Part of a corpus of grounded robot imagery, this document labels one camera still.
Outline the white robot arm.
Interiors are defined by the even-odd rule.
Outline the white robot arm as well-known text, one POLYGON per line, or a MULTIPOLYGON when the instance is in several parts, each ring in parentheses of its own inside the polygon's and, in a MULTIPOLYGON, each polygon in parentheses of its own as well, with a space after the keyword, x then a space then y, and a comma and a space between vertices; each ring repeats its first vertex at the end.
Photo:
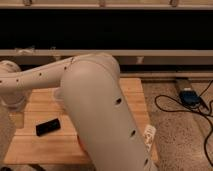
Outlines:
POLYGON ((0 93, 58 87, 97 171, 157 171, 121 90, 117 60, 104 53, 70 57, 0 74, 0 93))

